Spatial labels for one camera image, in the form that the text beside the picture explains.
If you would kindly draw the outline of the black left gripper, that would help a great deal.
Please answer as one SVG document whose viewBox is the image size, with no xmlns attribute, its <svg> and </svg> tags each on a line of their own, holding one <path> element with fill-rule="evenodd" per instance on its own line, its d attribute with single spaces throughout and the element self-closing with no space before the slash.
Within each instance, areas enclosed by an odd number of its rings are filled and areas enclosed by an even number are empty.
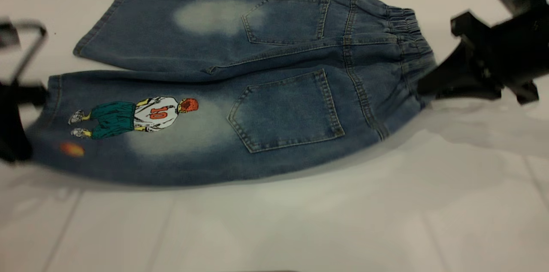
<svg viewBox="0 0 549 272">
<path fill-rule="evenodd" d="M 0 156 L 8 163 L 27 161 L 33 147 L 22 126 L 19 105 L 44 106 L 49 97 L 45 86 L 19 84 L 1 85 L 0 98 Z"/>
</svg>

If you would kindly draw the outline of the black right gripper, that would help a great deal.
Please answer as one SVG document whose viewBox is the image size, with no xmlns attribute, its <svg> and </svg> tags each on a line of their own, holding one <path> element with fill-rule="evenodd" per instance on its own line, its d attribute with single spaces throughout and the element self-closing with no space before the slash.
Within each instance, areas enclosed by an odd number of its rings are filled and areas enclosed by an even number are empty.
<svg viewBox="0 0 549 272">
<path fill-rule="evenodd" d="M 456 49 L 418 81 L 436 100 L 498 100 L 509 89 L 524 106 L 539 100 L 534 80 L 548 75 L 548 7 L 539 6 L 492 27 L 465 12 L 450 22 Z"/>
</svg>

